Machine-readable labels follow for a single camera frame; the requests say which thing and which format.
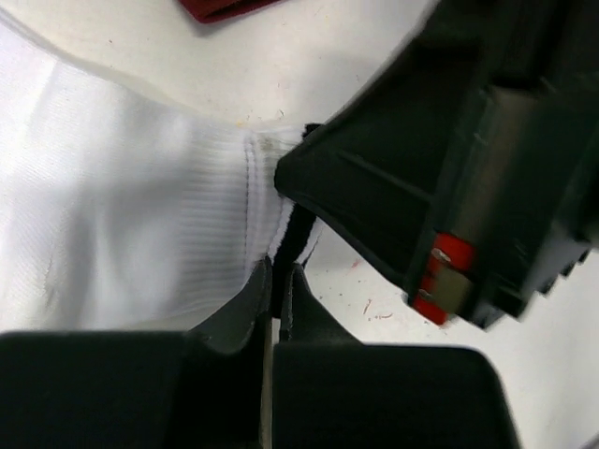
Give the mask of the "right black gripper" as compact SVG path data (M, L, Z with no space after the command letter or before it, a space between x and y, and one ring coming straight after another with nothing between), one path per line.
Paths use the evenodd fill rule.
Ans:
M598 246L597 3L438 2L275 185L435 324L521 316Z

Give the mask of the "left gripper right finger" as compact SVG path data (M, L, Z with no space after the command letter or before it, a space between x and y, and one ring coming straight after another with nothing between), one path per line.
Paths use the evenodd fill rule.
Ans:
M272 359L275 448L517 448L500 379L478 351L366 344L289 273Z

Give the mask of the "white sock black stripes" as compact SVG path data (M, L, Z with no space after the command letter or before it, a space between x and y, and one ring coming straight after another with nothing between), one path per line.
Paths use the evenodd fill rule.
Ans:
M274 186L306 126L247 129L136 91L1 15L1 327L111 329L211 313L318 219Z

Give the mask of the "brown striped sock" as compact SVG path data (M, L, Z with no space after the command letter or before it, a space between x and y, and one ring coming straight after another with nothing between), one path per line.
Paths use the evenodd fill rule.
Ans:
M211 24L235 18L278 0L179 0L178 3L197 22Z

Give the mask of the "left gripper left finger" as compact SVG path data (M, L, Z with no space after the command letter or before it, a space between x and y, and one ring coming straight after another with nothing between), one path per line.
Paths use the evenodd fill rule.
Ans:
M257 448L271 266L187 331L1 337L5 448Z

